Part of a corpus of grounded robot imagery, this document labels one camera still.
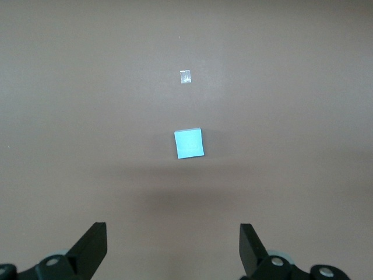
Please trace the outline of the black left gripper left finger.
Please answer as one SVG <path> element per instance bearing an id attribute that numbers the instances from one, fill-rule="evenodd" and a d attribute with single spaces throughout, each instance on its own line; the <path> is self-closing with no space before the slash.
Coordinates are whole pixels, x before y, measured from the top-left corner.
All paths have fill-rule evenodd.
<path id="1" fill-rule="evenodd" d="M 54 254 L 19 272 L 1 264 L 1 279 L 92 279 L 107 254 L 107 225 L 94 223 L 65 254 Z"/>

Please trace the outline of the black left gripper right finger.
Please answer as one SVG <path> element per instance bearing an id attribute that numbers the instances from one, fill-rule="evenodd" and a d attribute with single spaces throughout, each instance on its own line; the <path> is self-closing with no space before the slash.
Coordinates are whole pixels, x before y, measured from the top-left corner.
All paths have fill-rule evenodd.
<path id="1" fill-rule="evenodd" d="M 305 272 L 280 254 L 270 255 L 251 224 L 240 224 L 239 253 L 245 270 L 242 279 L 349 279 L 330 265 L 317 264 Z"/>

